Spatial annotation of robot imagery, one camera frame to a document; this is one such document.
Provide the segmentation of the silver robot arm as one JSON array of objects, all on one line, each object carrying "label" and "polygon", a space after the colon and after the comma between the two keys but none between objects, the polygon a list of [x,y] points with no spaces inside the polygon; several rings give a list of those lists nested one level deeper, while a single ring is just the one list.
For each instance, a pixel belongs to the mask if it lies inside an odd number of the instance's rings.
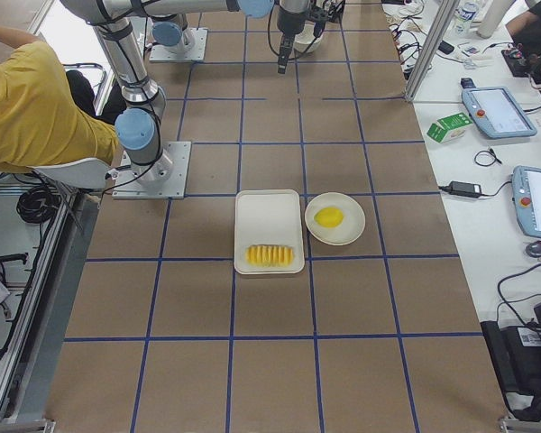
[{"label": "silver robot arm", "polygon": [[[272,12],[274,5],[274,1],[167,1],[164,8],[157,10],[160,18],[153,18],[152,36],[158,44],[172,50],[183,48],[184,24],[170,18],[170,15],[228,11],[243,12],[252,18],[262,18]],[[282,37],[277,61],[279,74],[285,74],[295,37],[304,30],[311,2],[279,1],[279,5],[277,25]]]},{"label": "silver robot arm", "polygon": [[158,187],[170,177],[174,162],[163,150],[160,138],[165,95],[147,73],[130,18],[169,18],[223,11],[241,11],[261,18],[274,6],[272,1],[64,1],[62,4],[94,28],[127,104],[115,123],[119,142],[130,158],[136,180],[150,188]]}]

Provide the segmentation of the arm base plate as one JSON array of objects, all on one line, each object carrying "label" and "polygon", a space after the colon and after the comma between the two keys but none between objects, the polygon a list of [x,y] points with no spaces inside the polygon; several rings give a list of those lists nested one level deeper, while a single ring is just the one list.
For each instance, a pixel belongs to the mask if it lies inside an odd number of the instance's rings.
[{"label": "arm base plate", "polygon": [[187,28],[177,45],[154,45],[151,48],[150,62],[202,62],[206,54],[207,35],[207,28]]},{"label": "arm base plate", "polygon": [[130,157],[123,151],[120,170],[112,189],[113,198],[119,199],[182,199],[185,196],[191,142],[163,142],[162,155],[152,168],[135,180],[145,168],[132,165]]}]

